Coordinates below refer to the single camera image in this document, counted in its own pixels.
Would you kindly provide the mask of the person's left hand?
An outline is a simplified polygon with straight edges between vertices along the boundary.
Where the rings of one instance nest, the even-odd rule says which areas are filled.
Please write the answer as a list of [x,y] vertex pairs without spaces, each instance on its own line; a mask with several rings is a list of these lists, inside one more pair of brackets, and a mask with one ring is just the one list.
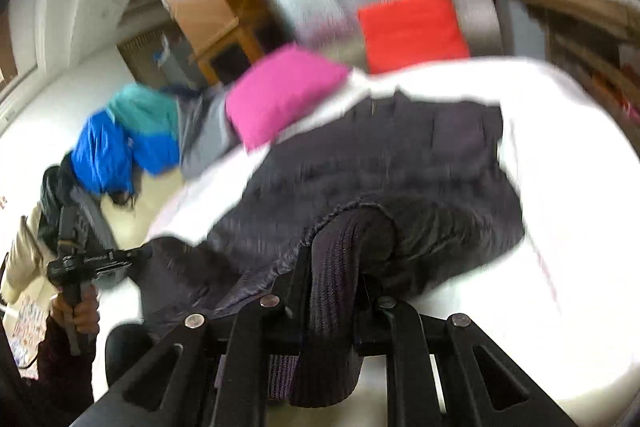
[[100,314],[98,292],[93,285],[89,285],[82,291],[80,303],[72,307],[58,293],[51,299],[50,315],[63,329],[73,324],[76,331],[86,335],[96,335],[100,331]]

